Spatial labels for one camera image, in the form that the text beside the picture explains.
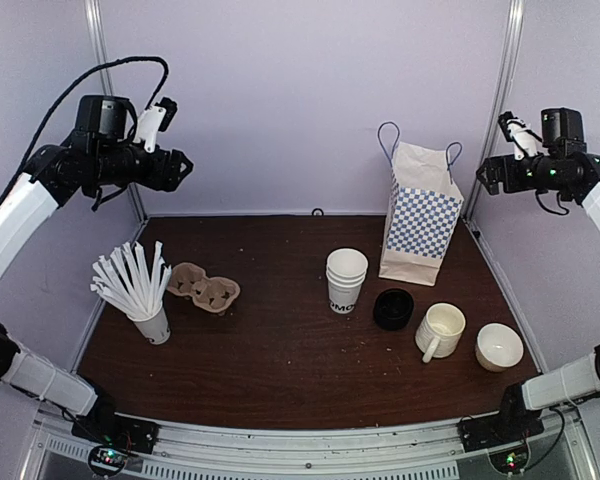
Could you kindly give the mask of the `blue checkered paper bag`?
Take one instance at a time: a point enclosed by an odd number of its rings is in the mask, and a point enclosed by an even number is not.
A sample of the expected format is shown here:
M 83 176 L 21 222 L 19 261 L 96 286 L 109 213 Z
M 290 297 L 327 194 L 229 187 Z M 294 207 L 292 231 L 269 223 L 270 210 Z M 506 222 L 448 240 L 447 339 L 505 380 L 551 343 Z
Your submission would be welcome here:
M 463 146 L 454 141 L 438 151 L 404 143 L 393 121 L 376 136 L 391 167 L 379 277 L 433 286 L 464 203 L 452 173 Z

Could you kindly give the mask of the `white paper cups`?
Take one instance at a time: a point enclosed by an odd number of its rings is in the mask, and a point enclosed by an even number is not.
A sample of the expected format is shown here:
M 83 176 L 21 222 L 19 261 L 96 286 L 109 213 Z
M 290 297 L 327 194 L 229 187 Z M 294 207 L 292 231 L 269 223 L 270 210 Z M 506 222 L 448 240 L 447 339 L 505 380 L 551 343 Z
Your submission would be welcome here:
M 348 314 L 355 308 L 369 262 L 359 250 L 340 248 L 326 259 L 329 306 L 337 314 Z

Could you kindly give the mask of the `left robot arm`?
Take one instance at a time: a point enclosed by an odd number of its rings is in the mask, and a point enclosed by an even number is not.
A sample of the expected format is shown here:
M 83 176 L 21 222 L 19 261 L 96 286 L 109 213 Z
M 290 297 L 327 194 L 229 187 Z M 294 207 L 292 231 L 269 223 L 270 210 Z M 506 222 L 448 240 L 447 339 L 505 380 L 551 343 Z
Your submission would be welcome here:
M 175 191 L 194 165 L 180 150 L 161 149 L 156 137 L 176 112 L 176 102 L 167 97 L 137 115 L 124 97 L 84 96 L 68 138 L 26 160 L 0 205 L 0 280 L 35 231 L 77 192 L 101 205 L 109 185 Z M 1 323 L 0 382 L 84 418 L 103 444 L 123 436 L 123 421 L 104 392 L 12 339 Z

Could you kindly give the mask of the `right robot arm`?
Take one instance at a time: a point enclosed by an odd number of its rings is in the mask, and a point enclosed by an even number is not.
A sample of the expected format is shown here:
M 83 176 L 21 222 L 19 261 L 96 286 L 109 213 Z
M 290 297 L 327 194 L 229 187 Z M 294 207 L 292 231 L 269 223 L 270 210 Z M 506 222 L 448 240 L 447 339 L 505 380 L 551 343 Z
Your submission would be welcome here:
M 543 110 L 539 131 L 511 112 L 497 123 L 510 150 L 478 168 L 476 219 L 541 370 L 493 419 L 510 442 L 542 410 L 600 396 L 600 154 L 573 109 Z

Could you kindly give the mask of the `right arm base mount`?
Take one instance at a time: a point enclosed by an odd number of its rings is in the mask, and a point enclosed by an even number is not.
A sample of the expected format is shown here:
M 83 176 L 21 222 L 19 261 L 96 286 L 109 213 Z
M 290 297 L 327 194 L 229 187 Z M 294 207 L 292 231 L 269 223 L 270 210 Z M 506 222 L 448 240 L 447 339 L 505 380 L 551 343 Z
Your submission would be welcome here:
M 466 453 L 520 442 L 544 432 L 539 411 L 499 411 L 481 417 L 466 417 L 457 424 L 457 428 Z

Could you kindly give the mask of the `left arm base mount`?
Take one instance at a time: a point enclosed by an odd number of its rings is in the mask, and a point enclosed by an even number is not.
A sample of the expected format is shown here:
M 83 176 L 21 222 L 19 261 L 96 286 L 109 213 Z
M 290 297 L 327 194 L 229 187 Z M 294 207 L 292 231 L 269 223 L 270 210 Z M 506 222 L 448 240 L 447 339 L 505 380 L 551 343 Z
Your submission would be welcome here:
M 68 418 L 73 436 L 119 451 L 151 454 L 159 433 L 157 423 L 122 416 L 111 400 L 103 398 L 99 398 L 85 416 Z

